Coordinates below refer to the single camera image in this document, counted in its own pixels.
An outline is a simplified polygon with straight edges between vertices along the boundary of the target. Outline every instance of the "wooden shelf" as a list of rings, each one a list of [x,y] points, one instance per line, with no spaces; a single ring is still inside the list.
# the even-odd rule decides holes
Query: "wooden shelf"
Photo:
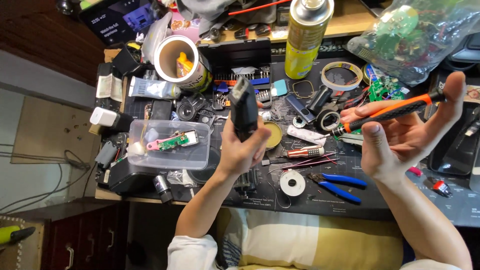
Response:
[[[372,16],[368,10],[358,0],[340,0],[335,1],[335,10],[333,17],[330,20],[325,38],[327,37],[344,37],[351,35],[358,35],[363,33],[374,22],[375,17]],[[231,30],[221,31],[222,37],[220,42],[236,40],[233,33],[238,30],[236,27]],[[286,42],[287,35],[283,37],[273,37],[269,34],[272,43]],[[250,31],[248,39],[256,39],[257,35],[254,31]],[[204,41],[202,43],[213,44],[212,41]]]

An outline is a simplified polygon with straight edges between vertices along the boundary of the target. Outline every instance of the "wooden cabinet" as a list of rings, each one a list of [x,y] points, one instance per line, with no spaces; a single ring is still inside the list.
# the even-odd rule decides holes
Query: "wooden cabinet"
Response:
[[[43,220],[42,269],[125,269],[128,202],[83,198],[15,213]]]

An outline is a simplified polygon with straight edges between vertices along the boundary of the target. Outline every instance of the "gray cloth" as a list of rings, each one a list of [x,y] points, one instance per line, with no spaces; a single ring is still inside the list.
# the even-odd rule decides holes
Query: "gray cloth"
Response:
[[[212,28],[220,29],[229,19],[237,19],[247,25],[276,20],[276,5],[229,16],[229,12],[271,3],[272,0],[176,0],[177,8],[185,20],[200,19],[199,36],[204,37]]]

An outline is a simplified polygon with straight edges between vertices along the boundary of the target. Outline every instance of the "hand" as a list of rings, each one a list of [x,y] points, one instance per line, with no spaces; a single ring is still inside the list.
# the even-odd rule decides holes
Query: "hand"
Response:
[[[460,118],[465,92],[465,75],[455,72],[450,74],[445,83],[447,102],[440,103],[438,111],[426,123],[416,113],[411,113],[381,123],[364,124],[361,129],[363,171],[387,186],[404,179],[398,176],[426,157]],[[353,122],[398,102],[378,101],[344,110],[340,122]]]
[[[257,102],[257,105],[259,108],[262,107],[260,102]],[[235,134],[230,114],[228,115],[227,122],[223,127],[222,155],[217,171],[236,179],[263,159],[267,140],[272,133],[265,128],[260,116],[258,116],[257,125],[258,129],[242,143]]]

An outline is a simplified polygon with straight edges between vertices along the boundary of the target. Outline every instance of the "orange screwdriver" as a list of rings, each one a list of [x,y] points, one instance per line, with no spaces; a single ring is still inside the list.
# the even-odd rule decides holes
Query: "orange screwdriver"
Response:
[[[435,88],[430,93],[414,98],[409,98],[407,100],[389,106],[379,112],[376,112],[370,116],[358,119],[351,123],[345,123],[343,126],[332,130],[330,134],[325,135],[322,138],[331,135],[341,136],[345,133],[351,133],[354,130],[361,129],[361,126],[365,123],[387,121],[420,110],[427,105],[431,105],[432,103],[445,101],[446,98],[443,91],[439,88]]]

